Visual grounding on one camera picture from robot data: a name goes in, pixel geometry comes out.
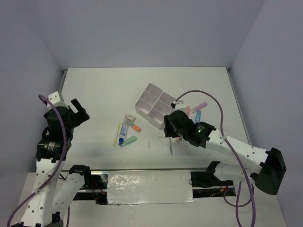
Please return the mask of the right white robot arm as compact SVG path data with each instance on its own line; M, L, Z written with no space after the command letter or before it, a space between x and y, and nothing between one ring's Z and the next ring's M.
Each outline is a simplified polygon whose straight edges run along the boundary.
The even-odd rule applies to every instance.
M195 147L219 152L228 157L238 157L248 178L262 192L277 195L286 172L282 152L257 148L241 142L205 123L195 123L180 110L164 117L165 137L181 137Z

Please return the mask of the grey craft knife pen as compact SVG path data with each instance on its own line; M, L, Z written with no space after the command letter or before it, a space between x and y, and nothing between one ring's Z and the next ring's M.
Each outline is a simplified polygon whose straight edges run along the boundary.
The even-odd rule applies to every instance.
M173 149L172 149L171 137L169 137L169 150L170 150L170 155L171 155L171 157L173 157Z

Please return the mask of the blue white glue tube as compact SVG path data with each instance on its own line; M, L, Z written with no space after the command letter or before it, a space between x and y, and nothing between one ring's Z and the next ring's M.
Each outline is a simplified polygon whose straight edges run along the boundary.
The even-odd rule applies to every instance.
M119 133L119 140L118 140L119 146L123 145L123 143L126 139L127 131L128 131L128 125L126 125L125 123L122 123L120 133Z

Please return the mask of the yellow white pen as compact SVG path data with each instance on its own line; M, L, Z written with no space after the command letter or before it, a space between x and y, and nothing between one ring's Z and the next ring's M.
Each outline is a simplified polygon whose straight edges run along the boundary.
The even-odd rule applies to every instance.
M116 133L115 133L115 138L114 138L114 142L113 142L113 147L116 146L117 141L118 141L118 136L119 136L119 132L120 132L120 126L121 124L119 123L116 129Z

